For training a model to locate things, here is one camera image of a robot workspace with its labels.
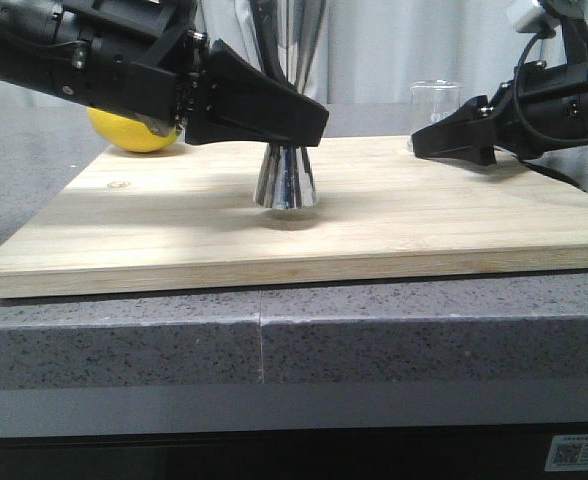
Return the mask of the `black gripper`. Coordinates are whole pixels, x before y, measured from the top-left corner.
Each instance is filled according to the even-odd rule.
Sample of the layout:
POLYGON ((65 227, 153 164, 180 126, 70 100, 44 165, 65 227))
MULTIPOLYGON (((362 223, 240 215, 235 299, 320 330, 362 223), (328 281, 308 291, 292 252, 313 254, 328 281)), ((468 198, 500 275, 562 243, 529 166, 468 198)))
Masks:
POLYGON ((519 76, 518 103, 526 129, 517 116, 512 83, 499 88, 490 101, 485 95, 466 101, 445 119, 411 135, 414 155, 422 159, 458 159, 479 166, 496 164, 494 146, 521 160, 531 160, 588 139, 588 66, 551 68, 528 62, 519 76))
POLYGON ((187 123, 208 37, 194 1, 0 1, 0 80, 142 122, 187 123))

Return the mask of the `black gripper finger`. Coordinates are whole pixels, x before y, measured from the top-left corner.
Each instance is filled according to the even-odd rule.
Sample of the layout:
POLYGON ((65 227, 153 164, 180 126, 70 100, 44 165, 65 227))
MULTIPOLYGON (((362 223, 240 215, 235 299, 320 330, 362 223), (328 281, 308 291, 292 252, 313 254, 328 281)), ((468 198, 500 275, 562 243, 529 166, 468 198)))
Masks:
POLYGON ((317 146, 329 118, 320 103, 256 70, 222 40, 191 79, 183 108, 185 141, 252 141, 317 146))

